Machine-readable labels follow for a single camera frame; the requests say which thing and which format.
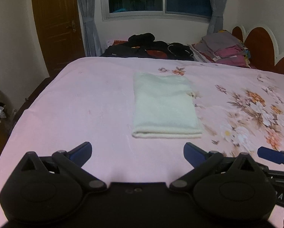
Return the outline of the grey curtain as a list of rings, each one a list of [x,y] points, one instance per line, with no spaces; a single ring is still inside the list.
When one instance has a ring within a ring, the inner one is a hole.
[[[210,0],[212,16],[208,25],[207,34],[216,33],[223,29],[224,10],[227,0]]]
[[[102,55],[98,31],[95,24],[95,0],[77,0],[83,23],[84,49],[87,57]]]

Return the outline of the white knitted garment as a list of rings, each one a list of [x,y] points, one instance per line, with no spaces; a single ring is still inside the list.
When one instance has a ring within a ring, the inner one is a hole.
[[[202,136],[193,90],[186,77],[136,73],[133,80],[133,137],[194,139]]]

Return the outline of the stack of folded clothes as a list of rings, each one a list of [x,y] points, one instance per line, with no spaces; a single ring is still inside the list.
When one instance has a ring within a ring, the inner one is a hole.
[[[249,67],[250,52],[241,40],[226,30],[205,35],[192,44],[197,57],[212,63],[235,67]]]

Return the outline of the window with white frame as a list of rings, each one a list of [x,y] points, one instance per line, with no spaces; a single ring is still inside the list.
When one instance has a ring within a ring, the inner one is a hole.
[[[210,0],[101,0],[104,20],[142,18],[180,19],[208,22]]]

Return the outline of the pink floral bed sheet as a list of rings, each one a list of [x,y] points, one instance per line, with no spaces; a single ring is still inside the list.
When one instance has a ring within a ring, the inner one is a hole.
[[[284,151],[284,75],[192,61],[101,58],[66,66],[23,113],[0,156],[0,191],[27,151],[47,156],[83,142],[84,169],[110,182],[167,182],[192,169],[185,139],[132,136],[135,73],[188,79],[201,123],[192,143],[226,156],[259,147]],[[6,223],[0,206],[0,226]]]

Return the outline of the right grey curtain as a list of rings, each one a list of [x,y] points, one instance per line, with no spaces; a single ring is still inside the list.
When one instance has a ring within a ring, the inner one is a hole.
[[[207,34],[216,33],[223,29],[224,10],[227,0],[210,0],[212,16],[208,25]]]

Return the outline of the red and white headboard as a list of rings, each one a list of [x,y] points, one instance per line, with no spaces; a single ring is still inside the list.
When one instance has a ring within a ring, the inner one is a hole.
[[[238,25],[232,29],[232,35],[249,50],[251,68],[284,75],[284,52],[279,50],[276,37],[267,26],[258,25],[246,31]]]

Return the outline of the pile of black clothes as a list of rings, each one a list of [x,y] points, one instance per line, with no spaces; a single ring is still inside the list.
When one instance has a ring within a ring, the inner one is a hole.
[[[155,40],[152,33],[132,35],[126,41],[115,40],[103,57],[119,58],[151,58],[166,60],[194,60],[194,53],[188,45],[182,43],[166,43]]]

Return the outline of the left grey curtain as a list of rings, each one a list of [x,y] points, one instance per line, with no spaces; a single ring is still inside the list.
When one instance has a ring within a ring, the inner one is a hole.
[[[77,0],[83,23],[84,49],[87,57],[102,55],[98,31],[95,24],[95,0]]]

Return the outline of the brown wooden door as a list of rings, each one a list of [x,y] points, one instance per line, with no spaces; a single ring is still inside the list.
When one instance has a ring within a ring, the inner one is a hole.
[[[31,0],[46,68],[55,77],[67,64],[85,57],[77,0]]]

